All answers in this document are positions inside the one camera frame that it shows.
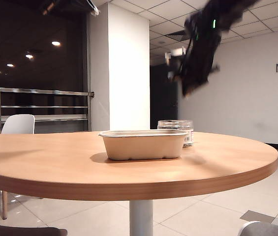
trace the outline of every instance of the grid ceiling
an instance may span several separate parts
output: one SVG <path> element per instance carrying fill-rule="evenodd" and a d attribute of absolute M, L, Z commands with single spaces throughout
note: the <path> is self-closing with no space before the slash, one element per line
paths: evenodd
<path fill-rule="evenodd" d="M 151 65 L 164 62 L 164 53 L 187 46 L 165 35 L 183 30 L 185 18 L 201 9 L 207 0 L 94 0 L 96 5 L 111 2 L 150 20 Z M 243 13 L 243 19 L 222 34 L 221 43 L 278 31 L 278 0 L 260 0 Z"/>

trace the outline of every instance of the table top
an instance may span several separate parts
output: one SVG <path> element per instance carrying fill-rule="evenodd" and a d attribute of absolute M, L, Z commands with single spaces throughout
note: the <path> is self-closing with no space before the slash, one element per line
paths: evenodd
<path fill-rule="evenodd" d="M 1 134 L 0 189 L 72 200 L 175 198 L 245 186 L 278 167 L 269 145 L 198 132 L 179 158 L 112 161 L 98 134 Z"/>

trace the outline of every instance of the white wall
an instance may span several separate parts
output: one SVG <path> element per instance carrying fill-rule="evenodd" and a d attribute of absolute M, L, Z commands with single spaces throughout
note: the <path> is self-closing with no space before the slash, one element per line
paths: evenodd
<path fill-rule="evenodd" d="M 149 20 L 111 3 L 91 19 L 92 130 L 149 129 Z"/>
<path fill-rule="evenodd" d="M 195 131 L 278 144 L 278 32 L 222 44 L 215 63 L 207 85 L 180 96 L 179 118 Z"/>
<path fill-rule="evenodd" d="M 108 6 L 102 5 L 100 15 L 90 17 L 90 75 L 92 131 L 109 130 L 109 60 L 108 60 Z"/>

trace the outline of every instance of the white pillar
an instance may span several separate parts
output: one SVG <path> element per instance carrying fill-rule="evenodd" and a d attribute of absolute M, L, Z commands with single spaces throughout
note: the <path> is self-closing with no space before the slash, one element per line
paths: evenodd
<path fill-rule="evenodd" d="M 149 129 L 149 21 L 111 3 L 91 17 L 92 130 Z"/>
<path fill-rule="evenodd" d="M 153 236 L 153 200 L 130 201 L 130 236 Z"/>

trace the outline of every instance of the metal railing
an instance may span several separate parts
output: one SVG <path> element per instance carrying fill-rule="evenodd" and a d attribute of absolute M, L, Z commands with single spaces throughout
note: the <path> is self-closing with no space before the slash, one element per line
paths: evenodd
<path fill-rule="evenodd" d="M 84 99 L 85 106 L 3 106 L 1 105 L 1 93 L 2 92 L 14 92 L 14 93 L 32 93 L 32 94 L 53 94 L 53 95 L 76 95 L 76 96 L 84 96 L 88 97 L 88 99 Z M 27 88 L 0 88 L 0 132 L 2 130 L 2 123 L 4 121 L 2 120 L 2 115 L 1 115 L 1 109 L 2 108 L 84 108 L 87 110 L 87 114 L 90 113 L 90 105 L 87 104 L 87 102 L 90 101 L 90 97 L 94 97 L 94 92 L 74 92 L 74 91 L 60 91 L 60 90 L 42 90 L 42 89 L 27 89 Z M 52 118 L 42 118 L 42 119 L 37 119 L 36 122 L 45 122 L 45 121 L 67 121 L 67 120 L 88 120 L 89 122 L 89 127 L 90 127 L 90 120 L 88 117 L 85 116 L 81 117 L 73 117 L 73 118 L 58 118 L 55 115 L 46 115 L 51 116 Z"/>

